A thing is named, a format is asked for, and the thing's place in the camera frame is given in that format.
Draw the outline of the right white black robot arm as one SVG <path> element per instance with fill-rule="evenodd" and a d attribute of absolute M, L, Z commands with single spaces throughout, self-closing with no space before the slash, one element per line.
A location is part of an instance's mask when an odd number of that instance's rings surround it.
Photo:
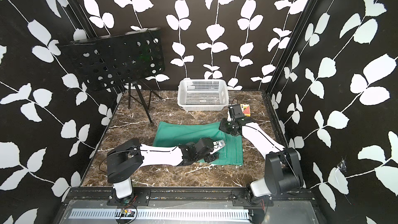
<path fill-rule="evenodd" d="M 263 156 L 264 177 L 249 184 L 249 192 L 253 197 L 277 196 L 303 188 L 298 152 L 274 141 L 250 117 L 230 121 L 223 118 L 219 130 L 232 136 L 242 136 Z"/>

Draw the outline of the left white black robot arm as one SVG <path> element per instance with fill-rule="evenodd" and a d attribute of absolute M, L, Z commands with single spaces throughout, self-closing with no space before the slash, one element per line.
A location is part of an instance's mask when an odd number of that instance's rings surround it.
<path fill-rule="evenodd" d="M 219 158 L 217 152 L 225 146 L 224 140 L 215 141 L 211 138 L 174 147 L 153 147 L 141 144 L 138 139 L 128 140 L 111 150 L 105 159 L 107 181 L 113 185 L 112 198 L 125 202 L 133 197 L 130 177 L 141 167 L 185 167 L 200 160 L 210 163 Z"/>

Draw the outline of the green long pants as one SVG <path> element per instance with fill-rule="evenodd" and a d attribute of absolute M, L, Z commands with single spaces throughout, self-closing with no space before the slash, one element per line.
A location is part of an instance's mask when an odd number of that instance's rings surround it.
<path fill-rule="evenodd" d="M 242 166 L 244 164 L 241 136 L 232 136 L 219 130 L 220 123 L 202 125 L 180 125 L 160 122 L 153 141 L 154 147 L 173 147 L 189 142 L 196 143 L 201 138 L 215 141 L 224 140 L 226 146 L 218 151 L 219 158 L 211 164 L 218 166 Z"/>

